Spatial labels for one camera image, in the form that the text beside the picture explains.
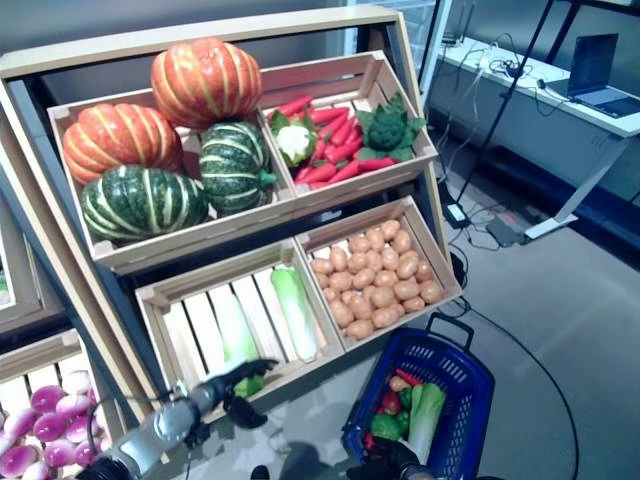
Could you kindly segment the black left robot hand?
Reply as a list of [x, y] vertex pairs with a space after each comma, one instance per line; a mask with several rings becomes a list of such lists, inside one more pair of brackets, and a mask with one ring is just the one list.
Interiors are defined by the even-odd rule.
[[259, 413], [247, 399], [235, 393], [235, 387], [245, 379], [263, 377], [274, 369], [278, 361], [260, 358], [246, 361], [215, 381], [215, 391], [222, 401], [224, 412], [238, 427], [246, 430], [257, 429], [267, 422], [267, 416]]

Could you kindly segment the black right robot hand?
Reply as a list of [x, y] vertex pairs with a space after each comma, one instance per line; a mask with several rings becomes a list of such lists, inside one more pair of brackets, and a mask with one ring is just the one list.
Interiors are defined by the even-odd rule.
[[373, 437], [373, 448], [366, 463], [350, 467], [348, 479], [409, 479], [424, 474], [425, 468], [418, 457], [403, 443], [383, 437]]

